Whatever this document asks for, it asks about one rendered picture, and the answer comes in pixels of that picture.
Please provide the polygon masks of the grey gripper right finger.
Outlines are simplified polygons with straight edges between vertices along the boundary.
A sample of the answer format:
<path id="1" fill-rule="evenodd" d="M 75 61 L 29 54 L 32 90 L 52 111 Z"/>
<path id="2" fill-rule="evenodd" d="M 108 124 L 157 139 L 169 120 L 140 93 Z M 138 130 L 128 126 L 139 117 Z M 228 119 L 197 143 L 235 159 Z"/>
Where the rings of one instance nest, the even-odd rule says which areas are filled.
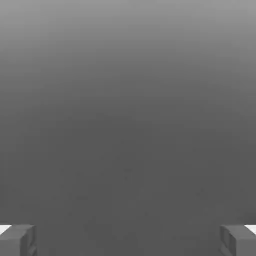
<path id="1" fill-rule="evenodd" d="M 256 224 L 221 225 L 219 235 L 223 256 L 256 256 Z"/>

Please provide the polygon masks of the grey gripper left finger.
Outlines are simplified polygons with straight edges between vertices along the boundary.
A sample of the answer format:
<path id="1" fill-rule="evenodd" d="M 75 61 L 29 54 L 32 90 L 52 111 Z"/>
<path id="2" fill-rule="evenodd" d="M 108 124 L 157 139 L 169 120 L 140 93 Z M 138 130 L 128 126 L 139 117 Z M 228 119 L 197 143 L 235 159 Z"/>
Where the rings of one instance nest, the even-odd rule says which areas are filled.
<path id="1" fill-rule="evenodd" d="M 0 256 L 38 256 L 37 227 L 0 224 Z"/>

